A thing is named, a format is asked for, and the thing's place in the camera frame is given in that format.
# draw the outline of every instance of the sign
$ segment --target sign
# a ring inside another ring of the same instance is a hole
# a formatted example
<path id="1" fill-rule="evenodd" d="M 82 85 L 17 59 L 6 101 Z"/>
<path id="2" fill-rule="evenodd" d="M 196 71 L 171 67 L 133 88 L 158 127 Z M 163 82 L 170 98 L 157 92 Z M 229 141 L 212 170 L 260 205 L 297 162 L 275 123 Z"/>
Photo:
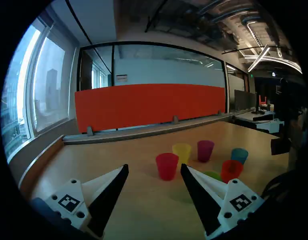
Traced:
<path id="1" fill-rule="evenodd" d="M 116 75 L 116 82 L 127 82 L 127 75 Z"/>

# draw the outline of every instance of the led light strip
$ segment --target led light strip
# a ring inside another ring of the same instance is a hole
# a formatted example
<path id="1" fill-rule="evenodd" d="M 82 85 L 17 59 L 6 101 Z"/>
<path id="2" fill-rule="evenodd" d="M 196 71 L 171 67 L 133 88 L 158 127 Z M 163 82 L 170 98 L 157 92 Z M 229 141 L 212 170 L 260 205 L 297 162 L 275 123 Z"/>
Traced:
<path id="1" fill-rule="evenodd" d="M 245 55 L 244 56 L 245 59 L 256 59 L 257 57 L 258 57 L 257 55 Z M 291 68 L 294 68 L 295 70 L 297 70 L 301 74 L 303 74 L 301 67 L 295 62 L 285 60 L 285 59 L 275 58 L 275 57 L 271 57 L 271 56 L 264 56 L 262 58 L 262 60 L 263 61 L 270 61 L 270 62 L 279 62 L 279 63 L 285 64 L 287 66 L 290 66 Z"/>
<path id="2" fill-rule="evenodd" d="M 267 54 L 267 52 L 270 50 L 270 47 L 267 45 L 265 45 L 264 49 L 262 50 L 261 54 L 258 55 L 258 57 L 256 58 L 256 60 L 251 64 L 251 66 L 247 69 L 248 72 L 252 71 L 254 69 L 254 67 L 256 67 L 256 65 L 262 60 L 262 58 Z"/>

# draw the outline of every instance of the red cup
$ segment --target red cup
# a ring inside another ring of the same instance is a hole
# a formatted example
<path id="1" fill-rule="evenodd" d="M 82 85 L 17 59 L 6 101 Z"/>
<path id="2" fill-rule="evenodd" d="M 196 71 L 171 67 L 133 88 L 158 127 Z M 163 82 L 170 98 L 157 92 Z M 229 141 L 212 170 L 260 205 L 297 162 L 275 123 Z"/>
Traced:
<path id="1" fill-rule="evenodd" d="M 243 164 L 236 160 L 227 160 L 221 168 L 221 178 L 224 183 L 228 183 L 234 178 L 238 178 L 243 171 Z"/>
<path id="2" fill-rule="evenodd" d="M 162 153 L 156 157 L 159 176 L 165 181 L 173 180 L 176 173 L 178 156 L 174 153 Z"/>
<path id="3" fill-rule="evenodd" d="M 197 143 L 197 159 L 199 162 L 207 162 L 211 157 L 215 143 L 202 140 Z"/>

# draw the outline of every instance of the purple cup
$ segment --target purple cup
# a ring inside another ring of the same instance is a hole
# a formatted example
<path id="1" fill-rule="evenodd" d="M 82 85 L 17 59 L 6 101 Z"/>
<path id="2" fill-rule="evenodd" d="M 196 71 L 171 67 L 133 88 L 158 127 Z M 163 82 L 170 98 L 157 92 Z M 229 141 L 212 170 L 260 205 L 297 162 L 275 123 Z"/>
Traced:
<path id="1" fill-rule="evenodd" d="M 199 162 L 207 162 L 211 157 L 215 143 L 202 140 L 197 143 L 197 158 Z"/>

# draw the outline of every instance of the windowsill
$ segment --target windowsill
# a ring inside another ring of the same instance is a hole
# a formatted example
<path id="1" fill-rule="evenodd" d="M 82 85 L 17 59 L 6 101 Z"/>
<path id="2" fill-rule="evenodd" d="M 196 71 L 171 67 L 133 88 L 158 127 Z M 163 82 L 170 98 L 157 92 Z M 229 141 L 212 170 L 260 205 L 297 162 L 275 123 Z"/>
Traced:
<path id="1" fill-rule="evenodd" d="M 7 164 L 10 163 L 10 161 L 14 158 L 14 156 L 25 146 L 29 145 L 32 141 L 39 139 L 42 135 L 44 135 L 45 133 L 48 133 L 49 131 L 53 130 L 54 128 L 59 127 L 60 125 L 66 123 L 67 121 L 69 121 L 68 118 L 64 118 L 52 125 L 50 125 L 49 127 L 43 129 L 42 131 L 38 132 L 38 135 L 34 138 L 30 138 L 27 141 L 25 141 L 23 144 L 21 144 L 18 148 L 16 148 L 16 150 L 14 150 L 14 152 L 12 154 L 9 155 L 9 157 L 7 158 Z"/>
<path id="2" fill-rule="evenodd" d="M 191 119 L 191 120 L 184 120 L 184 121 L 180 121 L 179 124 L 165 123 L 165 124 L 156 124 L 154 126 L 127 129 L 127 130 L 99 132 L 99 133 L 95 133 L 93 136 L 87 136 L 87 134 L 69 135 L 63 138 L 63 142 L 66 145 L 91 144 L 91 143 L 113 142 L 113 141 L 134 139 L 134 138 L 140 138 L 140 137 L 154 136 L 154 135 L 175 132 L 175 131 L 185 130 L 188 128 L 193 128 L 193 127 L 209 124 L 214 121 L 226 119 L 228 117 L 241 114 L 241 113 L 245 113 L 248 111 L 252 111 L 252 110 L 246 109 L 246 110 L 226 113 L 222 115 L 212 115 L 212 116 L 196 118 L 196 119 Z"/>

